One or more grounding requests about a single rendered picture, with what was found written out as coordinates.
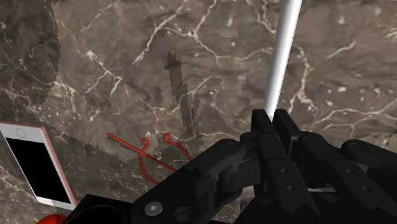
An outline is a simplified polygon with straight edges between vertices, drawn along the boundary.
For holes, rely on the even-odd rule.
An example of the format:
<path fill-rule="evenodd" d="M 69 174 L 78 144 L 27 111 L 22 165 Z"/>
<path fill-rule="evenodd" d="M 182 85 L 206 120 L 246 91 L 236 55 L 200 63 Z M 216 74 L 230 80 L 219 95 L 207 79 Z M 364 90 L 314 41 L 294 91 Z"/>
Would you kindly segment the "white smartphone with black screen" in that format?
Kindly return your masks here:
<path fill-rule="evenodd" d="M 77 202 L 45 127 L 0 122 L 0 133 L 36 200 L 72 211 Z"/>

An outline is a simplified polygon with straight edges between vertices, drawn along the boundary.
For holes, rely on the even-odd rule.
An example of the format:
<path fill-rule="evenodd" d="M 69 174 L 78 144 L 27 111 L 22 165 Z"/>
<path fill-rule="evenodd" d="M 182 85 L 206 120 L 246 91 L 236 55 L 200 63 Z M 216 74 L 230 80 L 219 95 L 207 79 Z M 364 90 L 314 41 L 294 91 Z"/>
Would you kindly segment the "red scissors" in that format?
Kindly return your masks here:
<path fill-rule="evenodd" d="M 144 167 L 144 161 L 143 161 L 144 158 L 147 158 L 147 159 L 149 159 L 149 160 L 155 162 L 157 165 L 159 165 L 159 166 L 161 166 L 161 167 L 163 167 L 163 168 L 165 168 L 165 169 L 167 169 L 167 170 L 169 170 L 169 171 L 171 171 L 171 172 L 175 172 L 175 171 L 176 171 L 175 168 L 171 167 L 170 165 L 168 165 L 168 164 L 166 164 L 166 163 L 163 163 L 162 161 L 156 159 L 155 157 L 153 157 L 152 155 L 150 155 L 149 153 L 146 152 L 146 150 L 149 148 L 149 146 L 150 146 L 150 144 L 151 144 L 151 141 L 150 141 L 149 138 L 147 138 L 147 137 L 142 137 L 142 138 L 141 138 L 141 146 L 142 146 L 142 148 L 137 148 L 137 147 L 135 147 L 134 145 L 132 145 L 132 144 L 130 144 L 130 143 L 124 141 L 123 139 L 121 139 L 121 138 L 119 138 L 119 137 L 116 137 L 116 136 L 113 135 L 113 134 L 110 134 L 110 133 L 106 132 L 106 135 L 107 135 L 107 137 L 108 137 L 110 140 L 112 140 L 112 141 L 118 143 L 120 146 L 122 146 L 122 147 L 124 147 L 124 148 L 127 148 L 127 149 L 129 149 L 129 150 L 134 151 L 135 153 L 137 153 L 137 154 L 139 155 L 139 166 L 140 166 L 140 170 L 141 170 L 142 174 L 144 175 L 144 177 L 145 177 L 148 181 L 150 181 L 151 183 L 153 183 L 154 185 L 157 185 L 158 182 L 157 182 L 156 180 L 154 180 L 154 179 L 147 173 L 147 171 L 146 171 L 146 169 L 145 169 L 145 167 Z M 168 132 L 164 133 L 164 134 L 162 135 L 162 140 L 163 140 L 163 142 L 165 142 L 165 143 L 167 143 L 167 144 L 169 144 L 169 145 L 171 145 L 171 146 L 177 147 L 179 150 L 181 150 L 181 151 L 186 155 L 186 157 L 188 158 L 188 160 L 189 160 L 190 162 L 193 160 L 193 157 L 191 156 L 190 152 L 189 152 L 183 145 L 179 144 L 177 141 L 174 141 L 174 140 L 172 139 L 172 134 L 171 134 L 171 133 L 168 133 Z"/>

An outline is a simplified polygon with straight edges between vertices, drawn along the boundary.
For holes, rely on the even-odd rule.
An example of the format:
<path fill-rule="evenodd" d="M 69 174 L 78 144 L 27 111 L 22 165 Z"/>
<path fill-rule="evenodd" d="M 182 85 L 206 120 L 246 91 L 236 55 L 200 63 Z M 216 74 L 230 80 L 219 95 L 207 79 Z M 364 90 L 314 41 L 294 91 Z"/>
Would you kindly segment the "white rod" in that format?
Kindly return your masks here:
<path fill-rule="evenodd" d="M 281 94 L 295 29 L 303 0 L 283 0 L 277 30 L 272 63 L 265 89 L 265 111 L 273 120 Z"/>

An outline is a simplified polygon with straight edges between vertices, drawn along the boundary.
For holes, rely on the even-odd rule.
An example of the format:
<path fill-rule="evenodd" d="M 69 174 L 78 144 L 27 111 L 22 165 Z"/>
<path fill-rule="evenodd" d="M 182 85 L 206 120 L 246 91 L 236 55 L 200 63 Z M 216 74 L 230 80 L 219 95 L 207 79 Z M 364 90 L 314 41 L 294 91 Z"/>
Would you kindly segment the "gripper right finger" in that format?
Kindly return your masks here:
<path fill-rule="evenodd" d="M 272 123 L 307 186 L 330 185 L 339 196 L 337 223 L 397 224 L 397 193 L 391 191 L 397 155 L 356 139 L 338 149 L 319 134 L 301 131 L 284 109 L 275 111 Z"/>

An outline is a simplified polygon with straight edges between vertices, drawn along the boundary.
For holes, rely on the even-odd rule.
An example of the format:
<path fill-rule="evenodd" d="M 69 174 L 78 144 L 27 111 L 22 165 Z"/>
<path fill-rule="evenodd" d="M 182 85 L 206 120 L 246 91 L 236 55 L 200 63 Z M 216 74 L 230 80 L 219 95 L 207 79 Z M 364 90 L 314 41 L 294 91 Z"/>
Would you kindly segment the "red round object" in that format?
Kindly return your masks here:
<path fill-rule="evenodd" d="M 36 224 L 63 224 L 67 219 L 66 216 L 61 214 L 51 214 L 41 218 Z"/>

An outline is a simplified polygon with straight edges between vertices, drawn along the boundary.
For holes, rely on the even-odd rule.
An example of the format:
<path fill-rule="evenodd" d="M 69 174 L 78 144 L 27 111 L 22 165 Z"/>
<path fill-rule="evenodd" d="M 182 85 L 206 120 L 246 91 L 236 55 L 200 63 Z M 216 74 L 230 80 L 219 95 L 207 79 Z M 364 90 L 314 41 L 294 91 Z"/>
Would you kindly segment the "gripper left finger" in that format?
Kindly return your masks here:
<path fill-rule="evenodd" d="M 243 188 L 255 198 L 235 224 L 323 224 L 297 165 L 289 158 L 300 135 L 286 110 L 252 112 L 240 140 L 222 139 L 138 198 L 132 224 L 209 224 Z"/>

